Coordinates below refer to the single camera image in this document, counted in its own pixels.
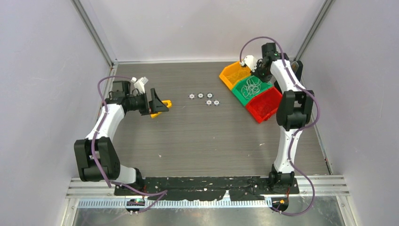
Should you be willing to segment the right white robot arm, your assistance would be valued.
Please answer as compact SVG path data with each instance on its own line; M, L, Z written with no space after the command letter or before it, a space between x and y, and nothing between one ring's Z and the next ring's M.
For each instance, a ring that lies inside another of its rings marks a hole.
M261 81L276 79L282 93L276 120L280 126L279 149L267 179L274 193L294 185L295 154L299 138L310 122L313 91L307 90L295 75L285 53L279 53L275 43L262 45L262 59L257 60L253 74Z

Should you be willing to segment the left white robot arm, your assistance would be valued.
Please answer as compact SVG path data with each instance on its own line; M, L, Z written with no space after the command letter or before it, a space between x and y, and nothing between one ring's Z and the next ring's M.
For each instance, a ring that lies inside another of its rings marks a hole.
M147 98L146 77L133 77L129 81L121 78L114 81L114 91L108 97L101 96L102 109L94 128L84 138L74 143L74 153L81 181L107 184L119 182L126 184L126 189L133 195L144 190L144 182L137 168L123 166L112 144L119 123L127 112L138 111L142 116L168 112L169 108L158 97L154 88Z

